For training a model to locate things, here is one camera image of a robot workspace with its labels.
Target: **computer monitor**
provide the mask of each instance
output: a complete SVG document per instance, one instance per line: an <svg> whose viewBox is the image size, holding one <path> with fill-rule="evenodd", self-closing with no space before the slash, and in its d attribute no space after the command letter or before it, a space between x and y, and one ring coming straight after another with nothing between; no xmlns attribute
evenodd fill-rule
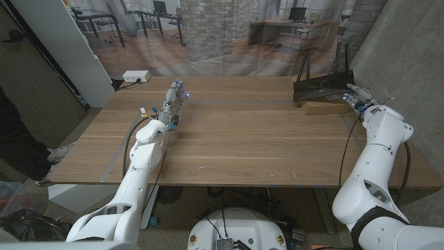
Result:
<svg viewBox="0 0 444 250"><path fill-rule="evenodd" d="M167 13L167 7L165 6L164 1L153 1L154 4L154 11L156 14L166 14Z"/></svg>
<svg viewBox="0 0 444 250"><path fill-rule="evenodd" d="M289 20L304 21L305 11L307 8L291 8Z"/></svg>

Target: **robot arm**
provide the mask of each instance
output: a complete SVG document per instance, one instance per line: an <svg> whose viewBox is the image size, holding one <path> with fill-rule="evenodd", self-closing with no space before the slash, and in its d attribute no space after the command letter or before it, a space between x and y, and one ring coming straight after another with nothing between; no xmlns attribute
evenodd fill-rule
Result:
<svg viewBox="0 0 444 250"><path fill-rule="evenodd" d="M394 109L377 104L371 93L355 85L345 100L363 115L367 143L334 203L333 214L363 249L427 249L442 246L444 228L410 226L395 205L388 182L399 146L413 127Z"/></svg>
<svg viewBox="0 0 444 250"><path fill-rule="evenodd" d="M188 97L182 81L171 84L158 120L151 120L137 132L137 141L130 151L130 166L114 198L97 211L82 216L70 230L67 242L137 243L149 175L162 158L164 134L177 124L182 104Z"/></svg>

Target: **white power strip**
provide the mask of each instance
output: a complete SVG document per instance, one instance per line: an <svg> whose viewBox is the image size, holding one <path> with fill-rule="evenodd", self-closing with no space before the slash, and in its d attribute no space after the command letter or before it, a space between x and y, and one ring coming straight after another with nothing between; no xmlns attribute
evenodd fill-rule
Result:
<svg viewBox="0 0 444 250"><path fill-rule="evenodd" d="M127 83L135 83L138 78L142 83L146 83L150 79L151 75L148 70L128 70L123 74L123 79Z"/></svg>

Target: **brick column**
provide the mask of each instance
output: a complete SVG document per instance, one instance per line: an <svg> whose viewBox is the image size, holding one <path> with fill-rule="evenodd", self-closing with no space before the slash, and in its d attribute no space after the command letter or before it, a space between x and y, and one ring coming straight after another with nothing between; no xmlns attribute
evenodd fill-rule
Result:
<svg viewBox="0 0 444 250"><path fill-rule="evenodd" d="M259 17L260 0L234 0L233 38L248 37L250 21Z"/></svg>
<svg viewBox="0 0 444 250"><path fill-rule="evenodd" d="M343 35L343 43L349 44L348 63L350 64L364 43L368 33L375 24L388 0L356 0ZM339 58L339 71L345 70L345 54L342 46Z"/></svg>
<svg viewBox="0 0 444 250"><path fill-rule="evenodd" d="M232 53L233 0L181 0L188 60Z"/></svg>

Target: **desk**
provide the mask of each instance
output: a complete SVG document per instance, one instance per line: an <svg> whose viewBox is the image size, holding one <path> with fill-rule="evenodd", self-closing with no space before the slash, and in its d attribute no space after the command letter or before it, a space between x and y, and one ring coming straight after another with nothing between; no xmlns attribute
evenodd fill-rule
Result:
<svg viewBox="0 0 444 250"><path fill-rule="evenodd" d="M144 15L149 15L151 17L157 17L157 23L159 24L159 29L160 29L160 33L164 34L164 31L162 30L162 25L160 23L160 18L167 18L167 19L172 19L172 20L176 20L177 21L177 27L178 27L178 32L179 32L179 40L180 40L180 44L182 46L185 46L185 43L182 41L182 31L180 28L180 20L182 20L182 18L177 17L177 16L173 16L173 15L157 15L154 13L149 13L149 12L145 12L145 11L140 11L140 10L131 10L129 11L129 13L131 14L138 14L140 16L140 19L142 20L142 27L144 28L144 32L145 32L145 36L147 36L148 34L146 33L146 27L145 27L145 21L144 21Z"/></svg>
<svg viewBox="0 0 444 250"><path fill-rule="evenodd" d="M171 132L159 185L337 188L356 114L304 115L292 102L290 77L182 77L191 97ZM122 143L144 103L160 108L174 77L121 90L111 98L51 175L55 183L119 184ZM135 134L130 141L133 145ZM365 145L362 126L345 155L342 181ZM399 188L406 153L398 151L389 186ZM154 184L159 167L149 178ZM443 182L411 146L407 188Z"/></svg>
<svg viewBox="0 0 444 250"><path fill-rule="evenodd" d="M336 34L338 33L339 24L341 20L329 20L326 22L316 22L314 24L308 24L303 22L292 22L288 19L282 19L282 17L272 17L267 20L250 22L248 29L248 44L261 43L261 41L267 41L268 37L275 39L281 32L283 27L300 27L300 28L323 28L328 27L327 35L324 38L322 51L328 51L332 48ZM273 34L266 35L266 26L273 27Z"/></svg>
<svg viewBox="0 0 444 250"><path fill-rule="evenodd" d="M97 33L94 22L92 20L96 19L96 18L104 18L104 17L112 18L112 21L114 22L114 25L116 26L117 33L119 34L120 43L122 44L122 47L125 47L125 42L123 41L122 34L120 34L119 25L117 25L117 19L114 15L111 15L109 13L94 13L91 15L77 15L74 13L74 16L79 21L80 20L89 20L89 24L91 24L92 30L94 31L94 34L97 38L99 37L99 35Z"/></svg>

